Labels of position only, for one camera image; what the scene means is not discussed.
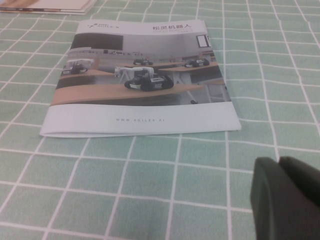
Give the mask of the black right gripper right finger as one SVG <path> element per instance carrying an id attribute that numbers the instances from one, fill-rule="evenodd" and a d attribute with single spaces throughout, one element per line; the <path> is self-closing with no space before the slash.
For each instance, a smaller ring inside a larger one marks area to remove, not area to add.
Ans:
<path id="1" fill-rule="evenodd" d="M 291 157 L 282 156 L 284 180 L 279 189 L 279 222 L 282 225 L 320 224 L 320 171 Z"/>

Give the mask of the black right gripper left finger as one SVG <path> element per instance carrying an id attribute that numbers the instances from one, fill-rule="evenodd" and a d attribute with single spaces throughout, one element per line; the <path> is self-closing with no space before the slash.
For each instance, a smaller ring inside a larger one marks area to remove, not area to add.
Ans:
<path id="1" fill-rule="evenodd" d="M 285 179 L 279 161 L 255 160 L 250 203 L 258 240 L 318 240 L 319 225 L 282 225 L 279 222 L 280 184 Z"/>

